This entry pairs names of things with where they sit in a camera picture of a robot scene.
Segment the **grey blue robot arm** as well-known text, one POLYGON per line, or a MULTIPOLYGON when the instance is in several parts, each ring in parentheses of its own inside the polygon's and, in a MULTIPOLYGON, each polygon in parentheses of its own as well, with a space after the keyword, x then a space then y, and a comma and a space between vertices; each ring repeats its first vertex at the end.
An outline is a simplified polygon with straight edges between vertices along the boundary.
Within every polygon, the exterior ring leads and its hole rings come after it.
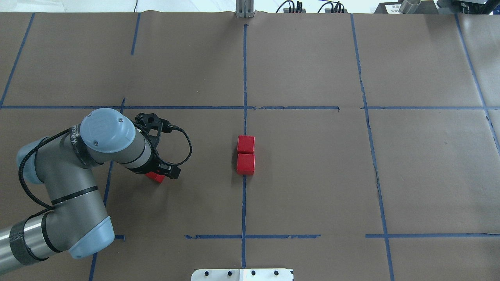
POLYGON ((185 131, 156 114, 130 120, 112 108, 98 108, 81 123, 22 147, 18 179, 43 210, 1 231, 1 274, 69 252, 92 256, 115 239, 114 227, 93 168, 116 162, 135 174, 177 179, 180 164, 157 151, 162 133, 185 131))

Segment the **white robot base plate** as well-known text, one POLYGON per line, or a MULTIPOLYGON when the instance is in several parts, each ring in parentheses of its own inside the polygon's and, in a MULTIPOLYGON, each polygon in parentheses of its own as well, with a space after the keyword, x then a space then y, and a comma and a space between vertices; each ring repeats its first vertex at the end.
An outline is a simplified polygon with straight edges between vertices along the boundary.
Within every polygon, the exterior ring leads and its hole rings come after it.
POLYGON ((286 268, 199 269, 192 281, 294 281, 294 272, 286 268))

